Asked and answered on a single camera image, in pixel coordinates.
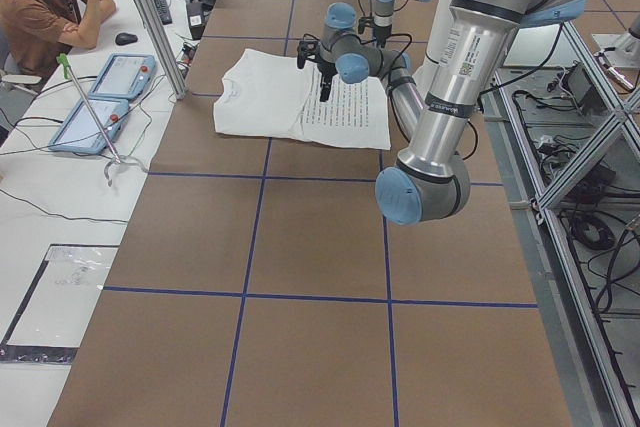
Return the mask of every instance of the man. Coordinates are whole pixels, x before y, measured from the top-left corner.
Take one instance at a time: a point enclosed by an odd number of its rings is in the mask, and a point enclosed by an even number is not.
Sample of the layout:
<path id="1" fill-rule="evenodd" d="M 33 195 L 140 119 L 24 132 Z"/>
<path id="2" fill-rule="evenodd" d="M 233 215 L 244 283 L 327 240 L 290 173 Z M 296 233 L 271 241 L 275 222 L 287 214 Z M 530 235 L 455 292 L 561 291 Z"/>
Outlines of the man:
<path id="1" fill-rule="evenodd" d="M 116 10 L 113 0 L 0 0 L 0 24 L 11 54 L 25 74 L 47 79 L 56 57 L 72 47 L 93 49 L 100 24 Z"/>

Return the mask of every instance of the black mouse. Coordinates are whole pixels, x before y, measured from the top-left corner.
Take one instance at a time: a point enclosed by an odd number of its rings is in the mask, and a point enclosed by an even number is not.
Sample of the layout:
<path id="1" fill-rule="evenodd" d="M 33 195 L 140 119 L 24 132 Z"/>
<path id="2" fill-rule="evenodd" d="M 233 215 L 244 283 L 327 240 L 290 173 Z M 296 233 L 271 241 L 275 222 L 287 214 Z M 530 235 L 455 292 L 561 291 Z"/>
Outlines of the black mouse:
<path id="1" fill-rule="evenodd" d="M 116 44 L 117 45 L 127 45 L 133 44 L 138 41 L 138 36 L 135 34 L 128 34 L 126 32 L 120 32 L 116 35 Z"/>

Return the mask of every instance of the white desk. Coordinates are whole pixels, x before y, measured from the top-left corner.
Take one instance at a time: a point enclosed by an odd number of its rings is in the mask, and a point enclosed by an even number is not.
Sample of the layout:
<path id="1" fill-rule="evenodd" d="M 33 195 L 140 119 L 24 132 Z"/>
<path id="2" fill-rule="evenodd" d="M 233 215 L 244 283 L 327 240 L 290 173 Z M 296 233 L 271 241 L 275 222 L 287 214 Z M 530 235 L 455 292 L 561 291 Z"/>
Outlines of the white desk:
<path id="1" fill-rule="evenodd" d="M 112 52 L 153 54 L 152 43 L 137 15 L 133 0 L 116 0 L 118 11 L 101 28 L 96 49 L 74 49 L 69 60 L 75 74 L 97 75 Z M 189 38 L 183 0 L 172 0 L 173 24 L 166 26 L 172 50 L 176 55 L 183 38 Z M 134 33 L 139 41 L 116 46 L 119 32 Z M 158 64 L 158 73 L 163 69 Z M 61 69 L 48 85 L 63 81 Z M 87 89 L 90 82 L 84 84 Z M 40 96 L 25 116 L 45 116 L 63 120 L 79 95 L 72 84 Z M 173 108 L 173 95 L 164 80 L 144 101 L 143 107 L 153 118 L 144 140 L 133 154 L 146 166 L 160 143 Z M 116 146 L 128 154 L 147 124 L 139 109 L 128 116 Z M 20 129 L 37 146 L 45 146 L 58 124 L 25 121 Z M 14 130 L 0 153 L 30 149 L 32 146 Z M 42 208 L 67 216 L 128 220 L 144 184 L 146 174 L 139 168 L 114 168 L 114 184 L 108 187 L 103 175 L 107 159 L 79 158 L 72 154 L 46 151 L 0 156 L 0 188 L 25 198 Z M 0 193 L 0 338 L 4 336 L 38 267 L 52 243 L 118 245 L 125 226 L 114 223 L 68 221 L 46 216 L 33 207 Z M 0 427 L 42 427 L 46 425 L 62 391 L 69 367 L 55 365 L 0 364 Z"/>

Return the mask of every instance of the wrinkled white fabric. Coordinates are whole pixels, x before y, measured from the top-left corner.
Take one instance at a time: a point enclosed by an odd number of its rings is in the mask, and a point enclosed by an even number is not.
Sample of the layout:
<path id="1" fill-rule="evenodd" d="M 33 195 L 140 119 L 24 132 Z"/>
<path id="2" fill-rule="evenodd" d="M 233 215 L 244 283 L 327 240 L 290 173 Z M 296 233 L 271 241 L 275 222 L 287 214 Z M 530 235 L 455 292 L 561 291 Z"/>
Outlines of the wrinkled white fabric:
<path id="1" fill-rule="evenodd" d="M 387 97 L 378 79 L 347 85 L 333 79 L 320 102 L 320 73 L 307 62 L 246 49 L 222 78 L 215 102 L 216 132 L 286 137 L 334 147 L 390 148 Z"/>

